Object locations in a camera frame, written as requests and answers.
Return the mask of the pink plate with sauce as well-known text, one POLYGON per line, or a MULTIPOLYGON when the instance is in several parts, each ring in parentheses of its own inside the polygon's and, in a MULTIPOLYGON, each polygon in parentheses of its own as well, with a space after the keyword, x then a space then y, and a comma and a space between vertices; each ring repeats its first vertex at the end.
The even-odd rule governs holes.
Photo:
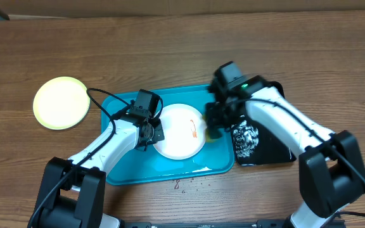
POLYGON ((170 104, 160 115, 164 140, 153 146, 164 157, 184 160, 205 145, 206 123, 202 114, 187 104, 170 104))

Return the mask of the green yellow scrub sponge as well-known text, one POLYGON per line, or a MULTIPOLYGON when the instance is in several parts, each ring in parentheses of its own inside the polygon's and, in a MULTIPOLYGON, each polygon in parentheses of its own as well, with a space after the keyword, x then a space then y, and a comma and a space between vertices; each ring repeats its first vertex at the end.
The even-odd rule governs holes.
POLYGON ((205 138, 207 143, 214 143, 222 137, 222 133, 219 130, 217 122, 213 118, 206 115, 203 116, 203 120, 206 123, 205 138))

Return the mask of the yellow-green plate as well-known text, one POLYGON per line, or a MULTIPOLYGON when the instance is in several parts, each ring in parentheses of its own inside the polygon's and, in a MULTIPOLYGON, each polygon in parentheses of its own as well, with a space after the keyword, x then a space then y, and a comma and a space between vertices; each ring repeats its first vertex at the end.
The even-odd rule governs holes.
POLYGON ((36 120, 51 130, 64 130, 87 115, 90 99, 87 87, 73 77, 57 77, 43 84, 33 100, 36 120))

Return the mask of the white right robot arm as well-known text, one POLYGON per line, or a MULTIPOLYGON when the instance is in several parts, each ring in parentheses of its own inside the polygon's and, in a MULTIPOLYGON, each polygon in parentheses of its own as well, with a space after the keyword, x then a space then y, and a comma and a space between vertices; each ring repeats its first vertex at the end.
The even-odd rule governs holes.
POLYGON ((297 157, 303 203, 285 227, 325 227, 365 194, 365 166, 357 139, 336 133, 305 116, 282 96, 275 82, 246 78, 230 61, 214 72, 208 88, 215 102, 206 105, 206 123, 215 139, 219 129, 236 130, 258 122, 297 157))

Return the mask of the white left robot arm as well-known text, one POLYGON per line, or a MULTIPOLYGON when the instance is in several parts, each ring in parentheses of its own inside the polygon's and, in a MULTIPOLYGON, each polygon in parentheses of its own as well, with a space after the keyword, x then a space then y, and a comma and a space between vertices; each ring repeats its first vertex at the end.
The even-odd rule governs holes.
POLYGON ((164 139, 162 98, 141 89, 134 101, 108 115, 106 130, 81 152, 45 166, 29 227, 121 227, 104 214, 106 176, 120 159, 136 148, 164 139))

